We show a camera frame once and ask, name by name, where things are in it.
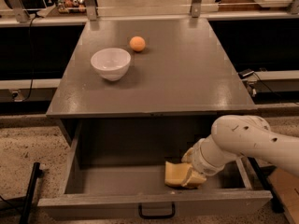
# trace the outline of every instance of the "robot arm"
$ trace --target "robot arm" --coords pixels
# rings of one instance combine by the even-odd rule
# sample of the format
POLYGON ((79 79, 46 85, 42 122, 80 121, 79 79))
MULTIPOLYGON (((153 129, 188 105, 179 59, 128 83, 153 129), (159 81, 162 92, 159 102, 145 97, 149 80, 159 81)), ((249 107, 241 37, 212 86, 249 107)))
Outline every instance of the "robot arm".
POLYGON ((182 162, 204 176, 215 175, 241 156, 268 161, 299 176, 299 138, 271 132, 256 116, 223 116, 212 125, 211 135, 190 148, 182 162))

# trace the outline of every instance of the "black panel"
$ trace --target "black panel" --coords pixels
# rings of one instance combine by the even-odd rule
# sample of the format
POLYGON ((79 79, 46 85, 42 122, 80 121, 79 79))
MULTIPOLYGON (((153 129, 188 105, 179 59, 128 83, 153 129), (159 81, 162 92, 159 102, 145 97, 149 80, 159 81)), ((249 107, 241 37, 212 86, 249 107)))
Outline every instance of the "black panel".
POLYGON ((83 25, 1 28, 0 79, 62 77, 83 28, 83 25))
POLYGON ((236 71, 299 69, 299 19, 209 23, 236 71))

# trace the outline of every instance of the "white bowl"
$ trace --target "white bowl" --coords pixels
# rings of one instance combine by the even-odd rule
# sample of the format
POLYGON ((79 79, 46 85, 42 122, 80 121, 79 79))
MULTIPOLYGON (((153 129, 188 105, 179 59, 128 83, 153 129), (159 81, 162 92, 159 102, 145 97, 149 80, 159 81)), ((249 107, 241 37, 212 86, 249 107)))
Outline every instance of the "white bowl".
POLYGON ((105 79, 119 80, 129 69, 131 55, 124 49, 102 49, 91 59, 93 69, 105 79))

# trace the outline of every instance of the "speckled floor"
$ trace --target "speckled floor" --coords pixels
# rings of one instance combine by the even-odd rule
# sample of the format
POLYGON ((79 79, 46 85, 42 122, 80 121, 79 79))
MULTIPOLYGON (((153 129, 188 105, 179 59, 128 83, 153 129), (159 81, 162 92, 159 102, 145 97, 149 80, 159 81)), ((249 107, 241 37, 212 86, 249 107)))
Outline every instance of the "speckled floor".
MULTIPOLYGON (((277 133, 299 135, 299 117, 266 118, 277 133)), ((35 200, 40 197, 56 197, 66 164, 69 147, 58 126, 44 116, 0 117, 0 194, 5 197, 22 196, 26 193, 32 166, 35 161, 42 164, 43 178, 37 183, 35 200)), ((1 224, 19 223, 20 216, 14 210, 0 211, 1 224)), ((272 212, 270 203, 253 215, 175 217, 168 220, 115 219, 91 221, 55 221, 45 212, 33 207, 30 224, 128 224, 128 223, 205 223, 233 224, 289 223, 283 214, 272 212)))

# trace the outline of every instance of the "gray tabletop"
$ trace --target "gray tabletop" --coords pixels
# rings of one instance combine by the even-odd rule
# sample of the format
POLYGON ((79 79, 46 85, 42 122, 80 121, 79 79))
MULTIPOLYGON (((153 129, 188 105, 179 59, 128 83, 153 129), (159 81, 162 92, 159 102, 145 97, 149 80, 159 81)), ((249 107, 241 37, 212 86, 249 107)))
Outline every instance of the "gray tabletop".
POLYGON ((88 21, 56 91, 49 117, 131 117, 255 109, 206 19, 88 21), (147 46, 135 53, 131 37, 147 46), (100 49, 132 55, 127 74, 99 77, 91 57, 100 49))

